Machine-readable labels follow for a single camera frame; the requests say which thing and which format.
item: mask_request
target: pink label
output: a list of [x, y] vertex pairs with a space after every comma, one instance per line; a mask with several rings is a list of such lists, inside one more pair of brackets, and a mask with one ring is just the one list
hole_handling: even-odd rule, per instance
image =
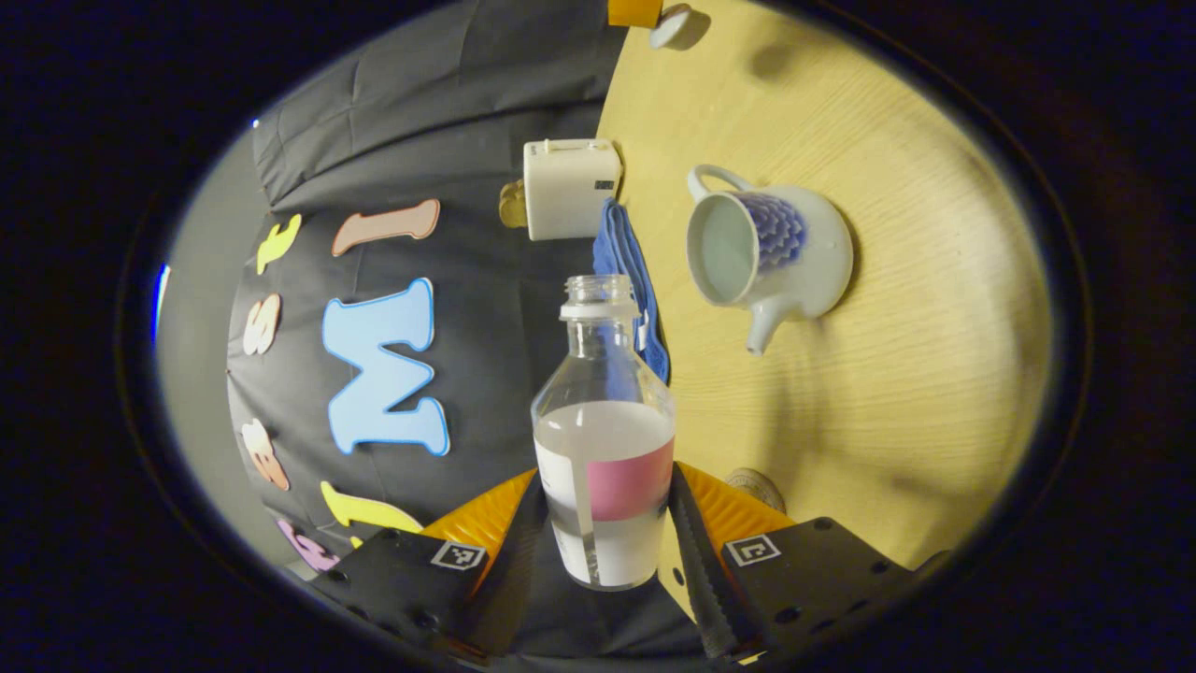
[[660, 507], [672, 477], [672, 442], [642, 457], [586, 466], [594, 521], [622, 521]]

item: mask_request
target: blue floral pattern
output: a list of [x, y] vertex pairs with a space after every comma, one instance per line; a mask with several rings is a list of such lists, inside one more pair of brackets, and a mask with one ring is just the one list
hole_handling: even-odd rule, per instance
[[782, 268], [798, 261], [806, 227], [797, 208], [785, 198], [758, 191], [734, 191], [751, 213], [759, 238], [759, 270]]

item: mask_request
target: teapot spout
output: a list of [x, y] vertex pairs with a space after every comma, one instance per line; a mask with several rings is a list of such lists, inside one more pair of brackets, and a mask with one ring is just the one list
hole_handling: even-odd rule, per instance
[[748, 330], [748, 353], [759, 357], [773, 341], [773, 334], [781, 320], [795, 306], [776, 299], [757, 301], [751, 306], [751, 329]]

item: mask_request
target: foam letter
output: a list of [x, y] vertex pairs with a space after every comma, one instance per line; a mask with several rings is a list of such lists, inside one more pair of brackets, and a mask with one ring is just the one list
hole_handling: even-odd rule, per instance
[[242, 339], [242, 349], [245, 350], [246, 356], [264, 354], [274, 343], [274, 331], [279, 326], [279, 308], [281, 307], [282, 296], [277, 292], [270, 293], [250, 306], [249, 318], [245, 320], [245, 335]]
[[270, 484], [283, 491], [289, 491], [291, 481], [287, 479], [287, 473], [283, 472], [282, 465], [274, 455], [274, 445], [270, 443], [270, 436], [262, 427], [262, 422], [255, 418], [252, 423], [242, 426], [240, 439], [245, 441], [245, 451], [249, 452], [249, 458], [254, 461], [257, 472]]
[[410, 235], [419, 240], [427, 238], [437, 227], [440, 216], [440, 201], [428, 198], [413, 208], [391, 210], [365, 216], [361, 213], [349, 215], [332, 239], [332, 256], [338, 257], [358, 243], [367, 243], [395, 235]]
[[321, 482], [319, 490], [324, 494], [324, 502], [328, 503], [332, 519], [336, 519], [336, 522], [346, 528], [353, 521], [359, 521], [384, 528], [397, 528], [408, 533], [423, 531], [419, 521], [395, 506], [338, 494], [328, 482]]
[[295, 241], [300, 224], [303, 224], [303, 216], [297, 214], [291, 218], [291, 221], [287, 222], [287, 230], [282, 233], [279, 233], [279, 228], [282, 227], [281, 224], [275, 224], [270, 227], [270, 233], [266, 237], [266, 240], [262, 240], [262, 244], [257, 246], [258, 275], [266, 270], [266, 264], [287, 253], [291, 244]]
[[417, 277], [397, 294], [344, 305], [332, 299], [324, 308], [324, 349], [361, 374], [328, 403], [332, 441], [348, 455], [361, 442], [423, 445], [433, 455], [448, 453], [444, 409], [422, 398], [414, 411], [389, 412], [432, 381], [433, 369], [388, 351], [407, 344], [423, 351], [432, 344], [432, 282]]
[[299, 536], [295, 533], [294, 526], [291, 526], [281, 519], [279, 520], [279, 528], [282, 528], [282, 534], [291, 540], [295, 551], [299, 552], [299, 556], [307, 565], [311, 567], [312, 570], [323, 573], [341, 562], [338, 556], [329, 553], [328, 550], [321, 546], [321, 544], [316, 540], [305, 536]]

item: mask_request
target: letter m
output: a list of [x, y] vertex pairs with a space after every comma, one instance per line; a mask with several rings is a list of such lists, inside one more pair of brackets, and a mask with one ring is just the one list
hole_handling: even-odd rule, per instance
[[390, 411], [432, 381], [433, 369], [384, 349], [407, 344], [423, 351], [432, 344], [432, 282], [417, 277], [397, 294], [324, 308], [324, 349], [361, 371], [328, 403], [332, 441], [349, 454], [361, 442], [423, 445], [428, 453], [448, 453], [444, 409], [422, 398], [413, 411]]

